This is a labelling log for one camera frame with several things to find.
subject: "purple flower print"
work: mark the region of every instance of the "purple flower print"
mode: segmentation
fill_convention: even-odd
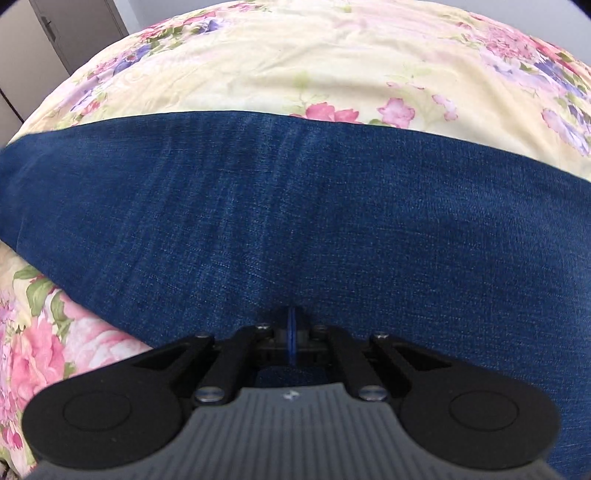
[[[209,21],[209,23],[207,24],[207,27],[206,27],[204,33],[215,32],[216,30],[219,30],[219,28],[220,28],[220,24],[217,23],[215,20],[211,19]]]
[[[589,155],[587,139],[560,115],[549,108],[544,108],[542,118],[548,127],[558,133],[563,142],[575,148],[581,155]]]
[[[113,69],[113,75],[117,75],[125,69],[131,67],[134,63],[138,63],[150,50],[152,46],[150,44],[142,45],[135,52],[127,55],[121,60]]]
[[[569,103],[569,112],[577,119],[577,123],[583,127],[583,132],[587,135],[591,135],[591,116],[587,112],[574,106],[572,103]]]
[[[572,85],[564,78],[564,73],[562,68],[558,66],[558,64],[554,63],[550,59],[544,59],[543,61],[538,61],[534,63],[534,67],[539,69],[540,71],[544,72],[548,77],[553,79],[555,82],[558,82],[562,87],[568,90],[570,93],[576,95],[579,98],[585,97],[583,92],[581,92],[577,87]]]
[[[563,96],[568,91],[564,82],[558,82],[556,79],[542,73],[534,73],[533,69],[532,71],[525,71],[521,68],[519,61],[503,61],[486,50],[480,52],[480,57],[498,74],[522,87],[543,91],[556,97]]]

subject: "bed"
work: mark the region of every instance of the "bed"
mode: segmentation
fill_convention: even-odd
[[[109,46],[50,94],[13,141],[121,117],[238,110],[428,132],[590,181],[590,89],[590,67],[569,52],[456,8],[229,2]],[[35,466],[20,427],[33,395],[149,349],[2,242],[0,338],[0,458],[23,476]]]

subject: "door handle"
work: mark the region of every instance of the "door handle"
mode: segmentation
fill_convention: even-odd
[[[51,41],[55,41],[56,40],[56,34],[53,33],[53,30],[51,28],[51,20],[48,20],[47,17],[41,16],[41,22],[43,23],[43,26],[47,30],[47,33],[50,36]]]

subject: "jeans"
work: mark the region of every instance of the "jeans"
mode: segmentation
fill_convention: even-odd
[[[121,118],[0,158],[0,238],[158,346],[298,304],[541,387],[591,468],[591,184],[421,132],[249,112]]]

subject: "gray door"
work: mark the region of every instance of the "gray door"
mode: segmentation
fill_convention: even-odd
[[[127,35],[112,0],[30,0],[47,38],[72,74]]]

